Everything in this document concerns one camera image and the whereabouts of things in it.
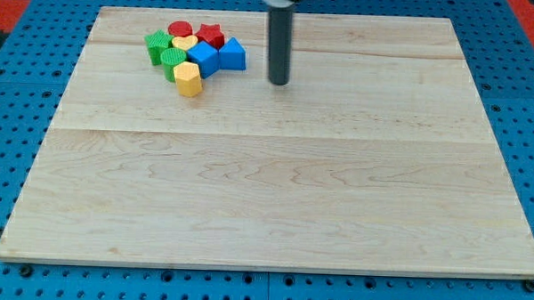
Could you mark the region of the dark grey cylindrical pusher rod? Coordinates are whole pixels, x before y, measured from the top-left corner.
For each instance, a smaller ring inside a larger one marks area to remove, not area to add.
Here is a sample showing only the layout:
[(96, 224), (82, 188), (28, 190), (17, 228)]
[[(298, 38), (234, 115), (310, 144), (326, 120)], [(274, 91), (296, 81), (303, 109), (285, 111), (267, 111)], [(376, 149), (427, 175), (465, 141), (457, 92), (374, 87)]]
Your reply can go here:
[(268, 78), (274, 85), (289, 82), (293, 14), (293, 0), (270, 0), (268, 9)]

